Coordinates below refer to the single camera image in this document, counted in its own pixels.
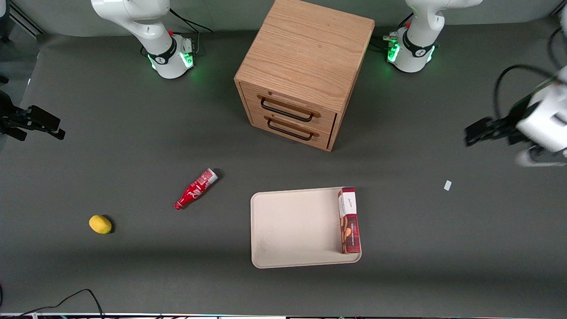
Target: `wooden cabinet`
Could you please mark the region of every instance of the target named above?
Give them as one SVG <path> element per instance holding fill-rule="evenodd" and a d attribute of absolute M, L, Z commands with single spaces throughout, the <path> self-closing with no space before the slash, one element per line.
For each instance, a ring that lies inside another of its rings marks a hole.
<path fill-rule="evenodd" d="M 276 0 L 234 81 L 250 123 L 332 150 L 374 21 Z"/>

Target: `green led light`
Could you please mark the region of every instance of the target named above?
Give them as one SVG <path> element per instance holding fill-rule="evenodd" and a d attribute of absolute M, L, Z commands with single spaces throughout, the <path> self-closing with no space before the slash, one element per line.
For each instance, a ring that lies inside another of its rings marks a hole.
<path fill-rule="evenodd" d="M 435 50 L 435 45 L 431 48 L 431 52 L 429 52 L 429 57 L 427 58 L 427 62 L 431 61 L 431 55 L 433 55 L 433 50 Z"/>
<path fill-rule="evenodd" d="M 148 58 L 148 60 L 150 60 L 151 68 L 155 70 L 154 62 L 151 60 L 151 57 L 149 56 L 149 54 L 148 54 L 147 58 Z"/>
<path fill-rule="evenodd" d="M 400 51 L 400 45 L 396 43 L 392 48 L 390 48 L 390 51 L 388 51 L 388 60 L 390 62 L 396 61 L 397 53 L 399 51 Z"/>
<path fill-rule="evenodd" d="M 183 63 L 185 63 L 187 69 L 193 66 L 193 55 L 191 53 L 179 52 L 179 56 L 181 56 L 181 59 L 183 60 Z"/>

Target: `red bottle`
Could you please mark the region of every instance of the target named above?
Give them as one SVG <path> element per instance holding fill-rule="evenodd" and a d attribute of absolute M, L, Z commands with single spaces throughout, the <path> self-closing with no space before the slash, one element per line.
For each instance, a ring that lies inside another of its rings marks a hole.
<path fill-rule="evenodd" d="M 211 170 L 207 169 L 199 178 L 197 178 L 187 189 L 183 192 L 183 196 L 174 204 L 175 209 L 180 210 L 185 205 L 196 200 L 201 194 L 205 192 L 211 184 L 217 180 L 218 176 Z"/>

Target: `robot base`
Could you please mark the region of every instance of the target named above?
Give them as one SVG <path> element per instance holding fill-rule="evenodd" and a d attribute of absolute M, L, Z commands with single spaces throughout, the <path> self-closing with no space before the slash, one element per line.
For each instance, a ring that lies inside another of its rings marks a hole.
<path fill-rule="evenodd" d="M 400 28 L 397 31 L 391 32 L 390 37 L 394 39 L 401 39 L 407 28 Z M 424 68 L 424 66 L 431 60 L 431 55 L 435 50 L 435 46 L 429 52 L 425 52 L 422 57 L 414 57 L 412 52 L 404 45 L 403 41 L 395 41 L 393 47 L 388 51 L 387 61 L 394 64 L 402 72 L 415 73 Z"/>
<path fill-rule="evenodd" d="M 163 78 L 174 79 L 179 78 L 187 70 L 193 67 L 193 44 L 191 39 L 185 39 L 180 35 L 173 35 L 173 39 L 177 41 L 177 51 L 169 59 L 167 64 L 154 63 L 148 56 L 152 68 L 158 72 Z"/>

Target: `power cord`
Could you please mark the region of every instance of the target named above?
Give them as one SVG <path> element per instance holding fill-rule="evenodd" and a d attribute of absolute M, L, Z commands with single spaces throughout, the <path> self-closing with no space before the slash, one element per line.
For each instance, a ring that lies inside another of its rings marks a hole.
<path fill-rule="evenodd" d="M 103 314 L 104 312 L 103 312 L 103 309 L 101 308 L 98 299 L 95 297 L 95 294 L 92 293 L 92 290 L 90 290 L 90 289 L 81 289 L 81 290 L 77 291 L 76 293 L 74 293 L 74 294 L 72 294 L 72 295 L 66 297 L 65 299 L 61 300 L 61 302 L 58 303 L 58 304 L 55 305 L 55 306 L 45 306 L 45 307 L 37 308 L 37 309 L 34 309 L 34 310 L 30 310 L 30 311 L 27 311 L 27 312 L 22 313 L 22 314 L 19 315 L 19 316 L 13 317 L 13 319 L 20 319 L 20 318 L 24 317 L 24 316 L 27 315 L 27 314 L 34 313 L 34 312 L 38 312 L 38 311 L 43 310 L 43 309 L 53 309 L 53 308 L 57 308 L 57 307 L 59 307 L 60 305 L 62 305 L 64 302 L 66 302 L 69 298 L 71 298 L 71 297 L 73 297 L 73 296 L 75 296 L 75 295 L 78 295 L 79 293 L 81 293 L 81 292 L 83 292 L 83 291 L 88 291 L 88 292 L 91 294 L 92 298 L 95 300 L 96 307 L 97 307 L 98 310 L 99 310 L 100 318 L 101 318 L 101 319 L 104 319 L 104 314 Z"/>
<path fill-rule="evenodd" d="M 405 17 L 405 19 L 402 22 L 400 22 L 400 24 L 398 24 L 397 27 L 401 28 L 404 25 L 404 23 L 406 23 L 409 20 L 409 18 L 411 18 L 412 16 L 413 16 L 413 11 L 407 17 Z"/>
<path fill-rule="evenodd" d="M 200 42 L 201 42 L 201 33 L 200 33 L 199 30 L 197 30 L 197 28 L 195 28 L 193 25 L 198 26 L 198 27 L 201 27 L 201 28 L 203 28 L 203 29 L 207 29 L 207 30 L 209 30 L 211 33 L 213 33 L 213 30 L 211 30 L 211 29 L 209 29 L 209 28 L 207 28 L 207 27 L 205 27 L 205 26 L 202 26 L 202 25 L 200 25 L 200 24 L 198 24 L 198 23 L 195 23 L 195 22 L 193 22 L 193 21 L 191 21 L 191 20 L 188 20 L 188 19 L 186 19 L 186 18 L 183 18 L 182 16 L 180 16 L 179 14 L 177 14 L 177 12 L 175 12 L 175 10 L 173 10 L 173 9 L 170 9 L 170 12 L 171 12 L 174 16 L 176 16 L 176 17 L 178 17 L 179 19 L 181 19 L 181 21 L 185 22 L 185 24 L 187 24 L 188 26 L 190 26 L 191 29 L 193 29 L 193 30 L 197 33 L 197 49 L 195 50 L 195 54 L 197 54 L 197 53 L 199 52 L 199 49 L 201 48 L 201 44 L 200 44 Z"/>
<path fill-rule="evenodd" d="M 561 63 L 559 63 L 557 57 L 555 56 L 555 53 L 553 52 L 553 40 L 559 32 L 561 32 L 561 27 L 557 28 L 557 30 L 555 30 L 547 40 L 547 55 L 549 56 L 551 63 L 556 69 L 561 69 L 563 67 L 561 66 Z M 565 38 L 563 37 L 563 47 L 565 49 L 565 52 L 567 53 L 567 48 L 565 46 Z"/>
<path fill-rule="evenodd" d="M 504 71 L 502 71 L 502 73 L 500 73 L 500 75 L 498 76 L 498 79 L 496 80 L 496 83 L 494 84 L 494 91 L 493 91 L 493 95 L 492 95 L 492 102 L 493 102 L 493 107 L 494 107 L 494 115 L 496 116 L 496 119 L 502 119 L 502 114 L 500 112 L 500 86 L 502 85 L 502 79 L 504 78 L 504 76 L 514 70 L 514 69 L 522 69 L 522 70 L 526 70 L 526 71 L 530 71 L 532 73 L 538 74 L 544 78 L 549 78 L 551 81 L 556 81 L 559 82 L 563 85 L 567 85 L 567 83 L 561 79 L 559 79 L 557 77 L 557 75 L 554 75 L 551 72 L 548 72 L 544 69 L 538 68 L 537 66 L 533 66 L 533 65 L 527 65 L 527 64 L 515 64 L 512 66 L 509 66 L 508 68 L 506 68 Z"/>

